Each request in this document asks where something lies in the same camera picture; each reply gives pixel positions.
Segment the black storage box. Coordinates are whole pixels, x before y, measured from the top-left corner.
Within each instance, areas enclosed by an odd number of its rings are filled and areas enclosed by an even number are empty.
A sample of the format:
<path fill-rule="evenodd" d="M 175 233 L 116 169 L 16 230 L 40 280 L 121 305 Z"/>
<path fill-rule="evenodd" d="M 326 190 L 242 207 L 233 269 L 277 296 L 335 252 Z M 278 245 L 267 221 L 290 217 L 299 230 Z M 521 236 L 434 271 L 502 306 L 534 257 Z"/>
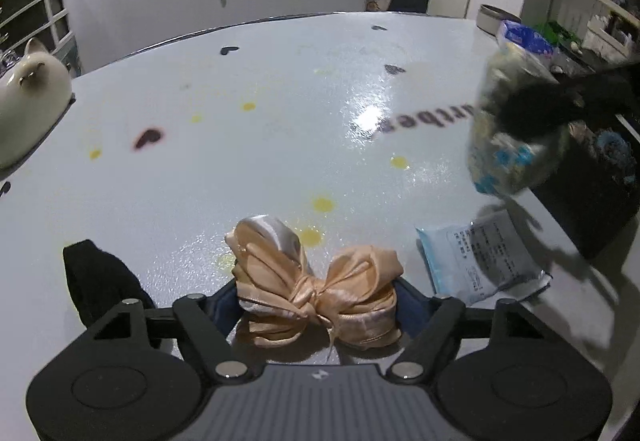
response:
<path fill-rule="evenodd" d="M 584 146 L 585 127 L 611 129 L 631 145 L 637 161 L 637 181 L 623 186 L 593 170 Z M 634 233 L 639 212 L 639 135 L 617 116 L 570 125 L 570 146 L 552 175 L 533 188 L 551 216 L 587 260 L 596 259 L 620 235 Z"/>

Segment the cream cat-shaped ceramic pot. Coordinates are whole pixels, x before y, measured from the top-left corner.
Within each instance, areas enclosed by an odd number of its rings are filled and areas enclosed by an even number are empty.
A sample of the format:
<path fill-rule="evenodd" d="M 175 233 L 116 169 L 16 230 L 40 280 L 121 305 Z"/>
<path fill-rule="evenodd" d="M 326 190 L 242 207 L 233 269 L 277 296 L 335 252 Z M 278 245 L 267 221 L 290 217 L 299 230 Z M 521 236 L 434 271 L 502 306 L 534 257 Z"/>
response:
<path fill-rule="evenodd" d="M 56 125 L 74 99 L 65 65 L 37 39 L 9 67 L 1 60 L 1 169 L 20 162 Z"/>

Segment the white drawer cabinet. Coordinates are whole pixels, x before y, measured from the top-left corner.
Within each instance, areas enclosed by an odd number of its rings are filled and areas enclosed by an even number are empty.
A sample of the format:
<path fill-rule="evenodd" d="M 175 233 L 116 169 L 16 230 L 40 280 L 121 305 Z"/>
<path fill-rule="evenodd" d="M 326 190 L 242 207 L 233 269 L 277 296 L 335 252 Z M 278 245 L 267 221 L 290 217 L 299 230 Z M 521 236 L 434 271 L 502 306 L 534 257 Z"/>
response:
<path fill-rule="evenodd" d="M 24 54 L 38 39 L 73 77 L 82 74 L 75 35 L 64 0 L 1 0 L 1 49 Z"/>

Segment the small white sachet packet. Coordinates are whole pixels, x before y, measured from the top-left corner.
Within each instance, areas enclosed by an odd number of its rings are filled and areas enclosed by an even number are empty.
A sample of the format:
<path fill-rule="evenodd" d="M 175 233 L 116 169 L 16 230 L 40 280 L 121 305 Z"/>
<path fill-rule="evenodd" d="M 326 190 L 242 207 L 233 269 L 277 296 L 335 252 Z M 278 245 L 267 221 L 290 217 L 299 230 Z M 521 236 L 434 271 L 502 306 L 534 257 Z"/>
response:
<path fill-rule="evenodd" d="M 523 301 L 551 283 L 506 210 L 468 224 L 416 233 L 435 293 L 455 297 L 469 307 L 496 296 Z"/>

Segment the blue white knitted pouch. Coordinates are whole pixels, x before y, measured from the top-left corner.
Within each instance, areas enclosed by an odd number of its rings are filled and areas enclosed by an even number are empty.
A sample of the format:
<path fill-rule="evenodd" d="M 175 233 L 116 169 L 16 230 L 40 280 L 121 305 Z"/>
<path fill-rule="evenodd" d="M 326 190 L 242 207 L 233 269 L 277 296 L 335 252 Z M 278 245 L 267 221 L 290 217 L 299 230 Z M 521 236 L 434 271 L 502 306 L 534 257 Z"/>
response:
<path fill-rule="evenodd" d="M 538 58 L 514 43 L 500 46 L 474 102 L 466 152 L 477 192 L 510 197 L 552 175 L 570 145 L 559 94 Z"/>

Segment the blue tissue pack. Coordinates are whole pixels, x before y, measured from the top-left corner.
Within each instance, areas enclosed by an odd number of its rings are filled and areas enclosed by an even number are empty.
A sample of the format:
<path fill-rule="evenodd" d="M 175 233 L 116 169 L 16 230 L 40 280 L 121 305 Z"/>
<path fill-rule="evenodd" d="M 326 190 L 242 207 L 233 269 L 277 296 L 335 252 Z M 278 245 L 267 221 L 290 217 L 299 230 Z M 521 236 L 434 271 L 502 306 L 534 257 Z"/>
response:
<path fill-rule="evenodd" d="M 498 45 L 513 43 L 538 58 L 551 58 L 554 47 L 535 29 L 514 20 L 503 20 L 497 32 Z"/>

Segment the dark blue crochet scrunchie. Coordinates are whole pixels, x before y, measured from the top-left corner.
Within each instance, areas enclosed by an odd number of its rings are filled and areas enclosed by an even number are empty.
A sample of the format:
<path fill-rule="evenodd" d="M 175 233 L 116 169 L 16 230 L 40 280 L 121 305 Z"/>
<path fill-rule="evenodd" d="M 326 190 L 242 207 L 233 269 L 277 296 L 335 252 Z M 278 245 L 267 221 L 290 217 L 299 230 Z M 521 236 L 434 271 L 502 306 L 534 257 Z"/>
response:
<path fill-rule="evenodd" d="M 636 183 L 637 161 L 623 135 L 611 129 L 585 127 L 584 146 L 594 172 L 601 178 L 623 186 Z"/>

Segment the peach satin bow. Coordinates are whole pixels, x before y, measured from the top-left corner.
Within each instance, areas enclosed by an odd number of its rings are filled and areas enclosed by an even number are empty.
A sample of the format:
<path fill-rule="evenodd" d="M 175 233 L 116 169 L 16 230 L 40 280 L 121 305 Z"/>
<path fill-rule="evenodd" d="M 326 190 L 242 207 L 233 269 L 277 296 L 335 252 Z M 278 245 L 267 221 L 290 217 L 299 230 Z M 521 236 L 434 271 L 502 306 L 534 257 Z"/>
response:
<path fill-rule="evenodd" d="M 253 346 L 292 345 L 310 325 L 324 328 L 331 343 L 360 350 L 385 348 L 401 337 L 394 282 L 404 268 L 394 250 L 345 248 L 318 279 L 298 236 L 272 216 L 243 219 L 224 240 L 235 257 L 243 309 L 236 335 Z"/>

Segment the black soft pouch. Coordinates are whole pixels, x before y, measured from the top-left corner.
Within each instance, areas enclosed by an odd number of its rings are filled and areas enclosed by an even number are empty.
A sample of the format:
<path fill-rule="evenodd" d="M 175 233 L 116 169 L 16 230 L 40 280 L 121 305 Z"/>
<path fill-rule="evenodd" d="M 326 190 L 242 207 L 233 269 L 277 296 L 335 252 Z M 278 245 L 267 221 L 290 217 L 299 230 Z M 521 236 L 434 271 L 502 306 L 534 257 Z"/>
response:
<path fill-rule="evenodd" d="M 125 263 L 90 239 L 64 247 L 63 261 L 70 299 L 87 328 L 125 299 L 139 300 L 144 309 L 156 308 Z"/>

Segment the round metal tin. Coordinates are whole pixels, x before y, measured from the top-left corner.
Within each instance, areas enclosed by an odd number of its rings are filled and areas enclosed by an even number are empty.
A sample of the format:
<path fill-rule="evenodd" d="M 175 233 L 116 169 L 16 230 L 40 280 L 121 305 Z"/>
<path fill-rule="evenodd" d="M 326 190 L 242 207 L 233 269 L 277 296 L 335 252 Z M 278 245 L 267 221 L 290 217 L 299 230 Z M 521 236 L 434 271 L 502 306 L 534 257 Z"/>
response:
<path fill-rule="evenodd" d="M 489 4 L 482 4 L 477 11 L 476 26 L 486 34 L 496 36 L 503 22 L 519 23 L 521 19 L 502 8 L 497 8 Z"/>

